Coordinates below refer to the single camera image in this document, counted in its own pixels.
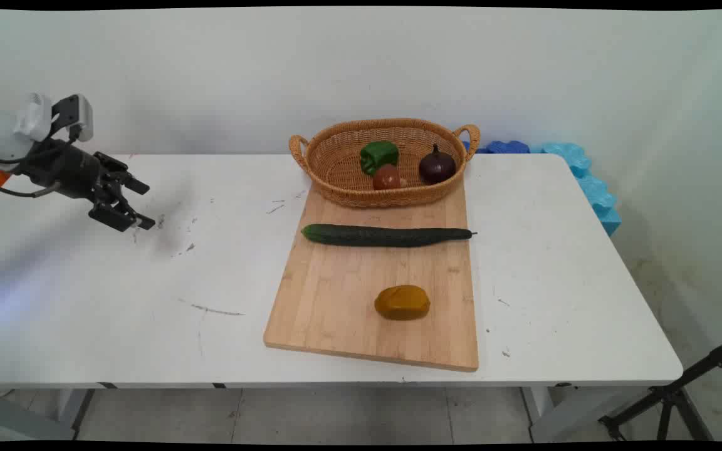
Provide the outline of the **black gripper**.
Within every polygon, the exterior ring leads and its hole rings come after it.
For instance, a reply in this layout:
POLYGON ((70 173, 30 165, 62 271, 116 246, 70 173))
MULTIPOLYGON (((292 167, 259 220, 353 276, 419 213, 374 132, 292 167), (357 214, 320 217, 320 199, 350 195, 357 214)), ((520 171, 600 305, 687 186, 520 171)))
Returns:
POLYGON ((83 151, 66 141, 49 139, 33 145, 31 159, 19 164, 19 174, 44 188, 72 199, 94 203, 88 216, 106 226, 125 232, 131 228, 151 229, 157 222, 137 213, 123 196, 122 187, 140 195, 150 187, 128 172, 128 165, 104 154, 83 151))

